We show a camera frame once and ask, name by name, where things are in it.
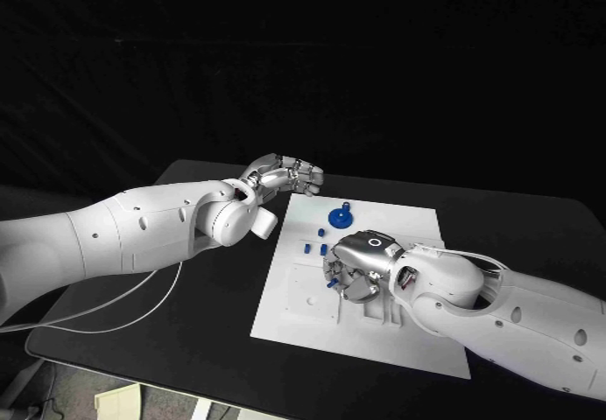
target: black table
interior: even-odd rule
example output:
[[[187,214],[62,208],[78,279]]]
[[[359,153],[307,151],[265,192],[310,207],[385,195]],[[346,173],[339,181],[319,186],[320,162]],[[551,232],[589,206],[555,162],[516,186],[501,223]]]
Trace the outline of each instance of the black table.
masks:
[[[157,183],[237,178],[244,167],[177,161]],[[606,299],[606,237],[586,206],[570,199],[326,176],[332,197],[437,209],[447,248],[495,257]],[[288,194],[267,203],[280,220]],[[252,234],[183,264],[173,294],[150,317],[117,332],[33,331],[30,354],[131,381],[281,417],[541,418],[606,415],[606,402],[545,389],[467,352],[472,380],[250,337],[281,222],[267,241]],[[177,266],[123,301],[65,322],[104,329],[136,319],[164,296]],[[143,275],[73,284],[46,318],[117,296]]]

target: silver robot hand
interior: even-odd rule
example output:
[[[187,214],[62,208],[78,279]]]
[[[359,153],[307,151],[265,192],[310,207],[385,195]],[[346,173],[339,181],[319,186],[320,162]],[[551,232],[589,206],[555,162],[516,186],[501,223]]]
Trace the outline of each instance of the silver robot hand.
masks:
[[[278,191],[294,191],[312,197],[319,193],[325,173],[309,162],[271,153],[250,164],[239,178],[255,189],[257,203],[261,205],[275,197]]]
[[[374,230],[345,236],[325,256],[327,287],[349,302],[369,302],[379,295],[379,280],[389,280],[402,254],[404,248],[394,238]]]

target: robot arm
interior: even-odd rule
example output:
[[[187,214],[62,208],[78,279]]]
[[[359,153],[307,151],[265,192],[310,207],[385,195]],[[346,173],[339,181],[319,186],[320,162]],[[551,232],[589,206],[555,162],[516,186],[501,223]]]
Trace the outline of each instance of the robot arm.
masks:
[[[69,213],[0,222],[0,325],[50,290],[86,278],[159,270],[251,230],[268,238],[278,191],[313,195],[322,170],[265,155],[238,179],[127,190]]]
[[[329,286],[361,303],[382,284],[427,333],[545,387],[606,401],[606,303],[469,255],[499,264],[482,270],[460,254],[356,232],[327,252]]]

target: white platform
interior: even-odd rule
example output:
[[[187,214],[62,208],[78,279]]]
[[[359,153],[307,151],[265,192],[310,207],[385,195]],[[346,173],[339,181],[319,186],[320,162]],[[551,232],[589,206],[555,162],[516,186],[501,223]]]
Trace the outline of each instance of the white platform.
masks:
[[[351,204],[353,224],[329,225],[329,212]],[[326,234],[319,237],[319,229]],[[359,230],[391,235],[408,248],[414,242],[444,248],[436,211],[293,194],[267,274],[251,337],[381,361],[405,368],[470,378],[463,346],[428,335],[414,324],[387,291],[369,304],[340,302],[326,287],[322,243],[327,248]],[[304,244],[312,245],[304,254]]]

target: blue object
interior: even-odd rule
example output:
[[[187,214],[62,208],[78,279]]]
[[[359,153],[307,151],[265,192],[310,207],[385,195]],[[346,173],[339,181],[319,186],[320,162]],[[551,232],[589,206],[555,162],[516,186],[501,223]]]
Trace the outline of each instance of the blue object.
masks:
[[[353,223],[353,216],[349,212],[349,203],[343,203],[342,208],[336,208],[327,215],[327,222],[336,229],[345,229]]]

